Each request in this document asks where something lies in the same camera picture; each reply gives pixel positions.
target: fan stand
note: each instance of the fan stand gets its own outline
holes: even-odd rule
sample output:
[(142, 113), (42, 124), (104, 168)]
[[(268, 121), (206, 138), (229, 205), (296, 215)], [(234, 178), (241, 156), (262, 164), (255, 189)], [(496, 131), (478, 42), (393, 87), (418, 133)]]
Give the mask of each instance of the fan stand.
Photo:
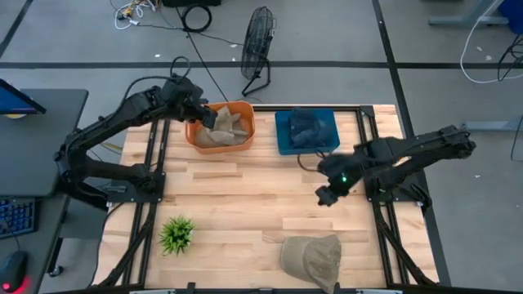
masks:
[(251, 94), (251, 93), (254, 93), (255, 91), (261, 90), (261, 89), (263, 89), (264, 87), (269, 86), (269, 84), (270, 84), (270, 61), (269, 61), (267, 58), (265, 58), (264, 61), (265, 61), (264, 63), (267, 65), (267, 82), (266, 82), (264, 85), (261, 85), (261, 86), (255, 88), (255, 89), (250, 90), (250, 91), (247, 91), (247, 89), (251, 86), (251, 84), (254, 82), (254, 80), (256, 80), (257, 78), (261, 78), (261, 77), (260, 77), (260, 74), (257, 74), (256, 76), (254, 76), (253, 78), (251, 78), (251, 81), (250, 81), (250, 82), (247, 84), (247, 86), (245, 86), (245, 88), (242, 90), (242, 95), (243, 95), (244, 97), (246, 97), (247, 95), (249, 95), (249, 94)]

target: computer monitor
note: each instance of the computer monitor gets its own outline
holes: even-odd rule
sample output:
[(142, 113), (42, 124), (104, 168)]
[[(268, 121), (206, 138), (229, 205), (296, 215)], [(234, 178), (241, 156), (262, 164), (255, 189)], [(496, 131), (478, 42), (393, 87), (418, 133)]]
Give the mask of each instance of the computer monitor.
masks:
[(0, 114), (44, 114), (40, 104), (0, 79)]

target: gray floor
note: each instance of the gray floor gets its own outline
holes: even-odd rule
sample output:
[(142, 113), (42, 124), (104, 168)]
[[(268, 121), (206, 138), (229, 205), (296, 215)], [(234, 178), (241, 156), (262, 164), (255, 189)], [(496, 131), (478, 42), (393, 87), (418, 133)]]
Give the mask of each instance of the gray floor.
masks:
[[(10, 2), (0, 11), (0, 38), (23, 6)], [(125, 0), (114, 0), (121, 6)], [(398, 62), (457, 62), (468, 35), (467, 29), (432, 28), (428, 15), (455, 14), (470, 1), (381, 0), (392, 49)], [(278, 18), (270, 49), (272, 60), (386, 61), (372, 3), (360, 0), (224, 0), (213, 7), (208, 33), (242, 42), (252, 10), (267, 5)], [(163, 14), (178, 25), (176, 12)], [(2, 62), (152, 62), (197, 56), (181, 32), (151, 28), (114, 28), (113, 9), (107, 1), (37, 0), (31, 5)], [(145, 12), (143, 24), (165, 25), (158, 14)], [(471, 40), (466, 62), (495, 62), (514, 35), (506, 27), (479, 28)], [(240, 47), (195, 36), (203, 58), (209, 61), (239, 60)], [(86, 88), (90, 96), (80, 125), (107, 114), (121, 99), (126, 86), (148, 74), (168, 69), (0, 69), (0, 77), (18, 87)], [(246, 84), (238, 69), (211, 69), (231, 99), (240, 98)], [(388, 69), (274, 68), (272, 84), (253, 94), (266, 103), (395, 104), (396, 95)], [(471, 70), (478, 79), (495, 77), (495, 70)], [(210, 101), (221, 96), (203, 69), (190, 78)], [(400, 79), (416, 132), (433, 131), (467, 120), (518, 118), (523, 114), (520, 81), (476, 85), (456, 69), (402, 69)], [(150, 86), (144, 82), (136, 90)], [(523, 163), (510, 160), (514, 133), (474, 133), (477, 150), (467, 160), (429, 167), (427, 181), (443, 243), (452, 284), (523, 291), (519, 273), (523, 258), (523, 183), (518, 176)], [(124, 134), (111, 142), (123, 143)], [(523, 141), (516, 156), (523, 158)], [(102, 148), (104, 159), (118, 157)], [(60, 262), (66, 272), (46, 278), (42, 292), (86, 287), (95, 267), (96, 245), (103, 216), (81, 203), (74, 216), (96, 221), (81, 229), (86, 240), (65, 243)], [(65, 232), (74, 232), (66, 228)], [(72, 258), (78, 263), (68, 262)]]

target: keyboard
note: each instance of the keyboard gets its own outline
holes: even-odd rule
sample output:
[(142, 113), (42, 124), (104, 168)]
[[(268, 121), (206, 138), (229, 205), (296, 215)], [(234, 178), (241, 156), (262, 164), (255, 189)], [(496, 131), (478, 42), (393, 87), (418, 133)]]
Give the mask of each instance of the keyboard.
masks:
[(35, 198), (0, 200), (0, 239), (36, 231)]

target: blue plastic bin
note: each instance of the blue plastic bin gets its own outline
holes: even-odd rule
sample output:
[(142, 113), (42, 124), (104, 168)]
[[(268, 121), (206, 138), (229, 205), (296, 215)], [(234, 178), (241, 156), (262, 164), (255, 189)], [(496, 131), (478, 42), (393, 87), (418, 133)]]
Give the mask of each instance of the blue plastic bin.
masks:
[(291, 146), (291, 136), (288, 129), (288, 117), (292, 111), (277, 111), (275, 115), (276, 135), (278, 137), (278, 151), (282, 155), (315, 154), (333, 152), (340, 145), (340, 137), (337, 134), (336, 119), (332, 109), (310, 109), (314, 115), (325, 122), (332, 130), (332, 135), (325, 142), (325, 146), (318, 148), (296, 149)]
[(508, 26), (514, 33), (523, 33), (523, 1), (505, 0), (499, 6), (499, 12), (508, 18)]

